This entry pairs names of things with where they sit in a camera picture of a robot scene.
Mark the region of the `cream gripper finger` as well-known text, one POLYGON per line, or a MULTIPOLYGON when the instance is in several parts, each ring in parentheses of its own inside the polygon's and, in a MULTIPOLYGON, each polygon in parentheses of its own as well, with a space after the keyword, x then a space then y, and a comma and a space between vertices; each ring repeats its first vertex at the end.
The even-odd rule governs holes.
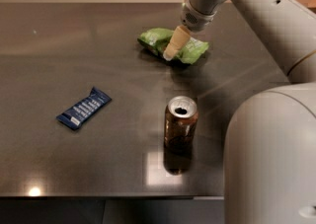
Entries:
POLYGON ((163 57, 170 61, 188 43, 191 38, 190 31, 183 25, 177 26, 164 50, 163 57))

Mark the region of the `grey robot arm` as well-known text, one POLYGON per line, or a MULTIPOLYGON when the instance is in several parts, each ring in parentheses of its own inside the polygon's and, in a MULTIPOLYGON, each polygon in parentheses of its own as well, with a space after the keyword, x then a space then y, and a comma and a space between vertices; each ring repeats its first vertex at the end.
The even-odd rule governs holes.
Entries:
MULTIPOLYGON (((225 0, 188 0, 203 30, 225 0)), ((224 146, 225 224, 316 224, 316 15, 296 0, 230 0, 288 79, 245 101, 224 146)))

